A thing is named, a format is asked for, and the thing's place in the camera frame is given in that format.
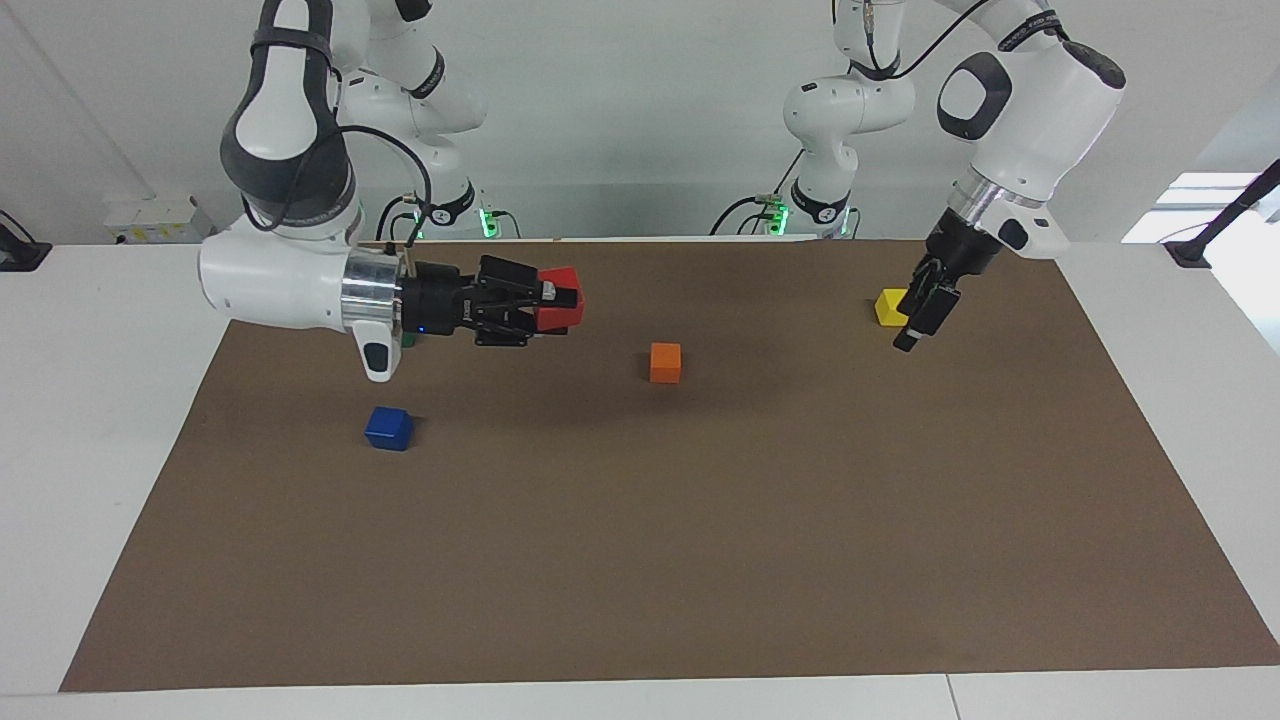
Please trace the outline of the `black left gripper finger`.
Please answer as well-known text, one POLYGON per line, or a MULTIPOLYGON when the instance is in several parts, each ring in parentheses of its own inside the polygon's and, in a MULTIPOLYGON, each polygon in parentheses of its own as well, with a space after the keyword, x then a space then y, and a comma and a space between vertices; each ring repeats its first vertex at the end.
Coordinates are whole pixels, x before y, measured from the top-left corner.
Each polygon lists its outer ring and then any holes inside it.
POLYGON ((956 307, 961 293, 951 282, 919 282, 910 288, 910 336, 936 334, 956 307))
POLYGON ((895 337, 893 346, 904 352, 914 348, 919 334, 914 331, 914 316, 927 295, 929 282, 929 263, 918 263, 911 275, 911 282, 902 299, 899 301, 897 311, 908 320, 904 328, 895 337))

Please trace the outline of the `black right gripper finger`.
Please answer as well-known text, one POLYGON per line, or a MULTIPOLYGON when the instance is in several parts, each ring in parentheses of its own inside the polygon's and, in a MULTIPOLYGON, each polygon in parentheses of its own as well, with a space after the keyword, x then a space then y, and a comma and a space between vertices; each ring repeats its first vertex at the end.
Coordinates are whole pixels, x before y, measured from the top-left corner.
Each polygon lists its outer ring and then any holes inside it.
POLYGON ((477 305, 475 307, 475 345, 483 347, 525 347, 535 336, 558 336, 540 334, 538 332, 535 320, 536 309, 538 306, 499 307, 497 305, 477 305))
POLYGON ((497 256, 480 256, 477 283, 535 307, 577 307, 582 288, 572 266, 538 269, 497 256))

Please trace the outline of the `red wooden block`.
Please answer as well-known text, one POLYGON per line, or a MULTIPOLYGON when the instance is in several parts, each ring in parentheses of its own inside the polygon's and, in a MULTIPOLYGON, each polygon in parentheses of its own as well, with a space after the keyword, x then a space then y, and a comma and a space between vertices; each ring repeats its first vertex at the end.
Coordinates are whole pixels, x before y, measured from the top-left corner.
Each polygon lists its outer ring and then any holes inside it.
POLYGON ((563 334, 579 325, 585 311, 585 292, 577 270, 573 266, 543 269, 538 279, 543 290, 543 301, 535 311, 538 332, 563 334))

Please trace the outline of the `blue wooden block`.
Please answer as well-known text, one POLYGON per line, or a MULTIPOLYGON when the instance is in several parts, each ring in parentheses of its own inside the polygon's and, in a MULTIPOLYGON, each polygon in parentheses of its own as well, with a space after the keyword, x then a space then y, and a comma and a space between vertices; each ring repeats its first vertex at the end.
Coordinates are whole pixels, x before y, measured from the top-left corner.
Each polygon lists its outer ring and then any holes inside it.
POLYGON ((413 437, 413 418, 401 407, 376 406, 366 421, 364 436, 374 448, 403 452, 413 437))

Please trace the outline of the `brown table mat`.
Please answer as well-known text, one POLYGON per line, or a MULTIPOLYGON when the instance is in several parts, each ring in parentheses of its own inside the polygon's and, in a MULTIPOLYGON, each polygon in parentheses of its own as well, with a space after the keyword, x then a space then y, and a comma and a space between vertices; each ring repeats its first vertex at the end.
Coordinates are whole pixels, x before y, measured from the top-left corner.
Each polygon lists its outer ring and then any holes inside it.
POLYGON ((1280 664, 1052 263, 904 354, 915 243, 498 254, 576 268, 585 323, 385 384, 228 325, 64 691, 1280 664))

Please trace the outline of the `black angled stand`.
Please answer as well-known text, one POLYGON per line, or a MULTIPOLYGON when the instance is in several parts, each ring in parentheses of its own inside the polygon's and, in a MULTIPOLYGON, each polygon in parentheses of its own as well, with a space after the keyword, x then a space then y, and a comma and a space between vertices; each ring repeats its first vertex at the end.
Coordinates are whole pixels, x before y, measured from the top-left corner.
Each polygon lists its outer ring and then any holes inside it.
POLYGON ((1280 188, 1280 158, 1253 178, 1213 219, 1204 223, 1192 240, 1170 240, 1161 246, 1181 268, 1211 270, 1213 266, 1206 258, 1208 246, 1247 211, 1258 209, 1277 188, 1280 188))

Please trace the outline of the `black table clamp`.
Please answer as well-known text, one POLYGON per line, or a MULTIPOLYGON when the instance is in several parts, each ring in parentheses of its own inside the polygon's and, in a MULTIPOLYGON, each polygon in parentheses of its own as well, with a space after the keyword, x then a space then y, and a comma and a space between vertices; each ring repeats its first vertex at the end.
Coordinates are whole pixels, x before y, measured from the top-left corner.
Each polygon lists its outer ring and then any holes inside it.
POLYGON ((51 251, 51 243, 37 241, 26 225, 0 209, 0 273, 35 272, 51 251))

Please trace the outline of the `white wall box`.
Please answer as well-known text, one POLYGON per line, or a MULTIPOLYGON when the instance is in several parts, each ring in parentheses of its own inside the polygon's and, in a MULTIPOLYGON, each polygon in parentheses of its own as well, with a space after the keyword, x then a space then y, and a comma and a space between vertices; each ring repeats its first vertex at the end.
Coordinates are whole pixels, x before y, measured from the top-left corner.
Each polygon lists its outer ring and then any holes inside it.
POLYGON ((202 243, 218 233, 196 197, 186 193, 110 202, 102 228, 114 243, 202 243))

